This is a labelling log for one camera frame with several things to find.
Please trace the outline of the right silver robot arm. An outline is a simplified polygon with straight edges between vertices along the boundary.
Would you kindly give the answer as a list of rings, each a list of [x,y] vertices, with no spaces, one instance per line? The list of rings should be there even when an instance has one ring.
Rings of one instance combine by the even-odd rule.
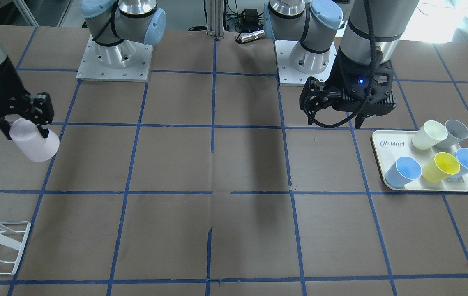
[[[108,49],[129,48],[130,42],[157,45],[166,30],[166,12],[155,0],[82,0],[80,9],[93,42],[103,50],[101,62],[108,67],[119,65],[107,58]],[[14,127],[5,120],[8,115],[29,120],[46,139],[55,111],[48,92],[32,95],[25,89],[0,42],[0,130],[10,140]]]

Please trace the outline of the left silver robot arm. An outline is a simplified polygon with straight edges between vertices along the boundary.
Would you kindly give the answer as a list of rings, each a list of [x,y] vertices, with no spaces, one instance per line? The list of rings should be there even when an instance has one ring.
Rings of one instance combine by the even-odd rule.
[[[417,0],[354,0],[344,12],[335,0],[270,0],[264,36],[275,44],[279,79],[301,86],[298,105],[308,124],[326,129],[384,116],[393,95],[390,58]]]

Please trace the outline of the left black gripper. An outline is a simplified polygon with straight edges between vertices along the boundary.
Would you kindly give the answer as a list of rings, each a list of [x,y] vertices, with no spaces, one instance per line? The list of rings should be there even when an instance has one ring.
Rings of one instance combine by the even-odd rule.
[[[300,110],[305,112],[308,125],[317,122],[318,111],[332,107],[341,112],[356,114],[354,126],[360,129],[370,116],[384,116],[399,104],[393,95],[394,71],[388,60],[382,62],[383,53],[374,52],[376,63],[371,81],[371,93],[366,98],[370,80],[369,65],[362,65],[349,59],[341,49],[337,51],[329,79],[321,82],[309,77],[300,95]]]

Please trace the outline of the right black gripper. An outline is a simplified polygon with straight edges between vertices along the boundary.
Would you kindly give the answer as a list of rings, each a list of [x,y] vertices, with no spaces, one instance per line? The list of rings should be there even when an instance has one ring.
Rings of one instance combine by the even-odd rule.
[[[18,115],[30,120],[44,139],[48,138],[55,110],[50,94],[31,95],[24,87],[10,58],[0,64],[0,130],[10,141],[11,125],[5,116]]]

